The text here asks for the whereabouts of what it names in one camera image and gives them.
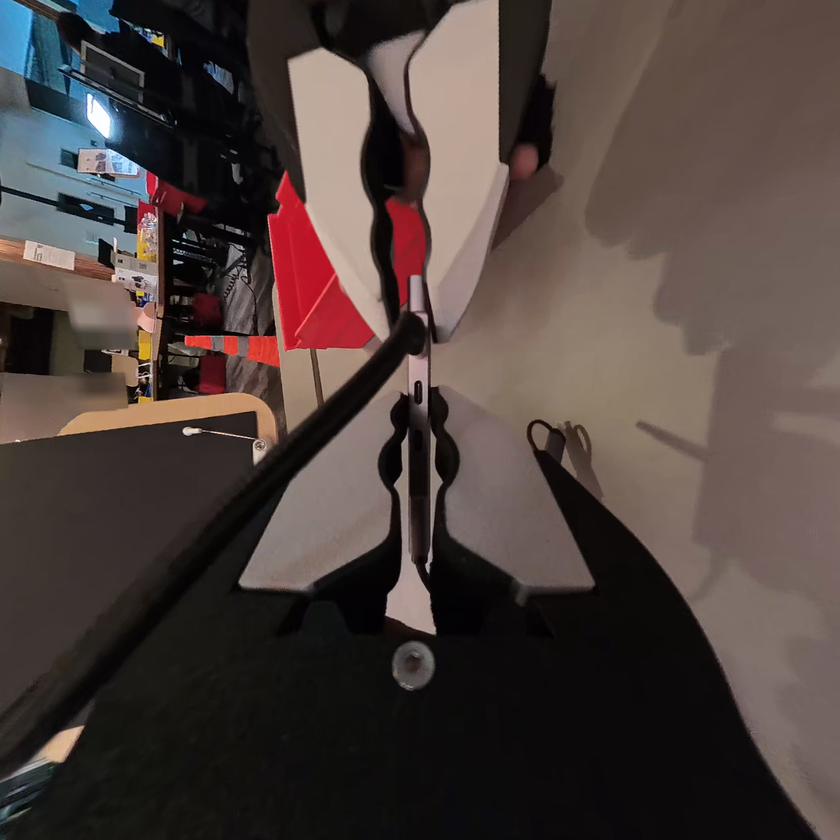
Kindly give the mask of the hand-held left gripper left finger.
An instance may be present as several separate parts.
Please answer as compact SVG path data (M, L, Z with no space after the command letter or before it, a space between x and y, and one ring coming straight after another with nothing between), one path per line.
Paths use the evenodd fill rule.
M402 564L402 395L376 398L295 476L241 577L245 591L384 615Z

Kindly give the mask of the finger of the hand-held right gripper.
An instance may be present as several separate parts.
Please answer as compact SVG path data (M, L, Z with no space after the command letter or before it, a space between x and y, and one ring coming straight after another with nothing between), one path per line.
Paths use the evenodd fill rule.
M478 286L509 184L500 162L499 3L451 7L407 63L408 108L428 151L419 200L437 342L452 340Z
M358 65L328 50L288 62L303 202L339 281L381 341L400 318L382 176L388 113Z

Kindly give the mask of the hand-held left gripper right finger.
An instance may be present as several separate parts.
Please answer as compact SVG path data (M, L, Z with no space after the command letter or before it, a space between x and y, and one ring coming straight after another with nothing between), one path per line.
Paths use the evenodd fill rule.
M431 583L474 610L592 593L585 562L524 433L448 386L433 389L440 488Z

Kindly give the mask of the red plastic bin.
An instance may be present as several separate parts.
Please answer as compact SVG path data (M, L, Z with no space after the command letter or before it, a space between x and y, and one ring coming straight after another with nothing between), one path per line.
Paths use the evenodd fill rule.
M287 174L276 200L268 232L284 350L363 348L374 332L342 289Z

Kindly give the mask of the grey desk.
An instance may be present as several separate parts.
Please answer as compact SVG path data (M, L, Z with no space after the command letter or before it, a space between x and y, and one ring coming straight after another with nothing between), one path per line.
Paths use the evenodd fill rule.
M488 531L455 431L431 583L473 668L443 741L318 755L307 838L838 838L838 2L673 2L581 217L597 254L531 382L579 397L586 489L549 456L595 591L559 635L480 629Z

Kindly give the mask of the orange traffic cone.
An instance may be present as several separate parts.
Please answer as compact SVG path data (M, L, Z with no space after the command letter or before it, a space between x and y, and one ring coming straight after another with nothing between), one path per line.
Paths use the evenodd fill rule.
M186 335L183 342L187 347L221 353L276 368L280 367L280 352L276 337L197 334Z

